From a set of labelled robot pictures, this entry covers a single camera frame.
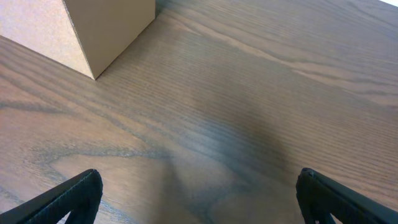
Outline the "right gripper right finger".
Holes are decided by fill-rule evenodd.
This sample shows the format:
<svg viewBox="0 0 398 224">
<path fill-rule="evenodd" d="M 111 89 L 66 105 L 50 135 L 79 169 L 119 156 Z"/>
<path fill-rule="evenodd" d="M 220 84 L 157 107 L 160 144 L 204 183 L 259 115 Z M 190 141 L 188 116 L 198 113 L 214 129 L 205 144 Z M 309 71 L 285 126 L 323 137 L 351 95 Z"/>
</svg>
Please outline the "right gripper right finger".
<svg viewBox="0 0 398 224">
<path fill-rule="evenodd" d="M 397 224 L 397 212 L 313 170 L 301 170 L 296 198 L 306 224 Z"/>
</svg>

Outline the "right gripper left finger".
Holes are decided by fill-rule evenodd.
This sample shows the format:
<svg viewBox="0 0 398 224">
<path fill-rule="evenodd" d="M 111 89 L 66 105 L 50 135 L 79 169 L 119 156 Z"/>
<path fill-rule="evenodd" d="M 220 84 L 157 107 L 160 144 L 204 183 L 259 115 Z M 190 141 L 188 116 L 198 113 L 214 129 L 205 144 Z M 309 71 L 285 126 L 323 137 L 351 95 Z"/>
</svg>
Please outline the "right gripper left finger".
<svg viewBox="0 0 398 224">
<path fill-rule="evenodd" d="M 100 173 L 88 169 L 39 196 L 1 214 L 1 223 L 93 224 L 103 195 Z"/>
</svg>

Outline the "brown cardboard box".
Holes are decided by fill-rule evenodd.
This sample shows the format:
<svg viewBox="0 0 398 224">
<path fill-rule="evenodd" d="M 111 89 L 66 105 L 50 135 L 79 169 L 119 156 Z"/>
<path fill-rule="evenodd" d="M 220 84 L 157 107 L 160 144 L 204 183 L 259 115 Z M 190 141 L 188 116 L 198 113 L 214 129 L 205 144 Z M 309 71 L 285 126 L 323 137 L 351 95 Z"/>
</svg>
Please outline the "brown cardboard box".
<svg viewBox="0 0 398 224">
<path fill-rule="evenodd" d="M 1 35 L 96 79 L 155 19 L 155 0 L 1 0 Z"/>
</svg>

